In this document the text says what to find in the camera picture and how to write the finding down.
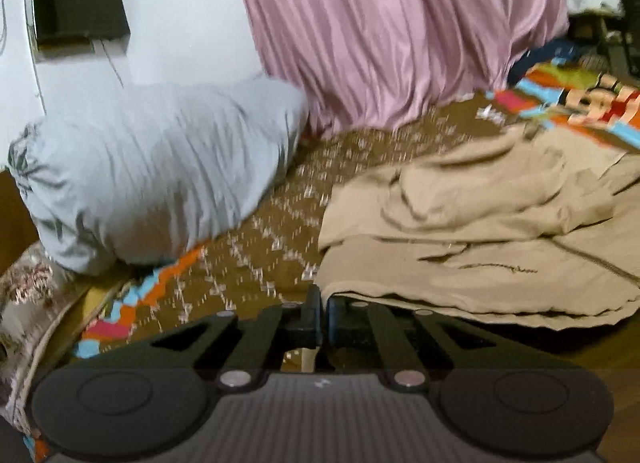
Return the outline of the beige hooded sweatshirt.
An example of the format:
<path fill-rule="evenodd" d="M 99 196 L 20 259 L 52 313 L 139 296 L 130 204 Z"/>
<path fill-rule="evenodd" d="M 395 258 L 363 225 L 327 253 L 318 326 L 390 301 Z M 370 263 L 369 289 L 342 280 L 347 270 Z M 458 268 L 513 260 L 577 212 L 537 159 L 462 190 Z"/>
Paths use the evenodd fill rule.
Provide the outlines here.
<path fill-rule="evenodd" d="M 601 327 L 639 308 L 639 159 L 523 126 L 337 185 L 324 297 L 484 323 Z"/>

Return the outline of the floral patterned cushion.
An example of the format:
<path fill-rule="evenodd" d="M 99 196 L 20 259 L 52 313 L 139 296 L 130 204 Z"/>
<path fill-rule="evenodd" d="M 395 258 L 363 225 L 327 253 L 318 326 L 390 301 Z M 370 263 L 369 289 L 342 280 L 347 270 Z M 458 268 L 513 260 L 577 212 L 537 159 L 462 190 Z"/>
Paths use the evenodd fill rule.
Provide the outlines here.
<path fill-rule="evenodd" d="M 88 279 L 32 243 L 1 276 L 1 416 L 29 435 L 27 402 L 50 339 L 88 289 Z"/>

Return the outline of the brown patterned bedspread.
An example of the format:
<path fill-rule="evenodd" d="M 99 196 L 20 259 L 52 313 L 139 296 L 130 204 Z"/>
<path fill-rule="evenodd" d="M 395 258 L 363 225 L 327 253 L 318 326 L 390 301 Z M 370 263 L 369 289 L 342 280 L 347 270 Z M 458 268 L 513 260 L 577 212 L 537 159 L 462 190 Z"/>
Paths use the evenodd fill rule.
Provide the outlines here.
<path fill-rule="evenodd" d="M 576 64 L 535 64 L 524 81 L 540 87 L 586 88 L 596 82 L 595 66 L 584 68 L 587 59 Z M 190 311 L 201 318 L 222 306 L 236 306 L 241 316 L 253 317 L 280 297 L 299 297 L 320 265 L 317 240 L 321 220 L 334 184 L 383 161 L 409 160 L 419 153 L 434 152 L 438 146 L 461 144 L 465 140 L 498 132 L 513 116 L 541 108 L 549 123 L 564 123 L 559 110 L 545 107 L 537 95 L 515 87 L 474 99 L 432 109 L 426 116 L 399 130 L 356 131 L 327 142 L 309 142 L 299 149 L 292 174 L 283 185 L 259 205 L 239 228 L 197 247 L 175 265 L 160 268 L 159 275 L 147 275 L 131 283 L 99 309 L 106 291 L 90 290 L 85 301 L 70 311 L 51 339 L 49 348 L 68 347 L 58 364 L 87 358 L 101 350 L 125 345 L 160 333 L 160 327 L 179 325 L 179 315 Z M 493 116 L 473 116 L 472 109 L 488 102 L 498 111 Z M 639 316 L 614 327 L 578 327 L 553 332 L 545 327 L 524 327 L 514 322 L 480 322 L 489 330 L 512 335 L 520 342 L 532 341 L 541 348 L 565 349 L 570 359 L 587 362 L 602 370 L 605 382 L 613 384 L 614 423 L 605 435 L 603 453 L 612 462 L 639 462 Z"/>

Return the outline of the light grey pillow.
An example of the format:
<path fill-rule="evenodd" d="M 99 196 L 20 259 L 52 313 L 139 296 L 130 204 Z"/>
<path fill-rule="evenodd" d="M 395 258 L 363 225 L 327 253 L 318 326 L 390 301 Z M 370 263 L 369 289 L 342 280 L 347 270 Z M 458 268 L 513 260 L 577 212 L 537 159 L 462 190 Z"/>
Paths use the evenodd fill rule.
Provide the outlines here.
<path fill-rule="evenodd" d="M 8 166 L 46 250 L 99 275 L 171 261 L 250 216 L 291 165 L 308 119 L 295 86 L 130 86 L 27 125 Z"/>

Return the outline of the pink satin curtain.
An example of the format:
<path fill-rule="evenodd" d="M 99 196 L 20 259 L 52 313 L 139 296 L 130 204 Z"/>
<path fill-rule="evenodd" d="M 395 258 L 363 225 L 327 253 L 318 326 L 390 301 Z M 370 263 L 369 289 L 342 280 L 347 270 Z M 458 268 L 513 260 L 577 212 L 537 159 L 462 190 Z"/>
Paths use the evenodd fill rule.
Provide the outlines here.
<path fill-rule="evenodd" d="M 265 71 L 329 137 L 394 128 L 477 90 L 568 26 L 565 0 L 244 0 Z"/>

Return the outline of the black wall box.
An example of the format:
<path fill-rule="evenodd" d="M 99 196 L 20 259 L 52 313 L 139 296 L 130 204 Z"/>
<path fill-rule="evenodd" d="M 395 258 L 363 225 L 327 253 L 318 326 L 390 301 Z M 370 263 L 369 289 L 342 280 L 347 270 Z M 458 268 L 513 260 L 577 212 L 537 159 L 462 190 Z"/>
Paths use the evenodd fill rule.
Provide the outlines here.
<path fill-rule="evenodd" d="M 38 46 L 120 40 L 130 34 L 122 0 L 32 0 Z"/>

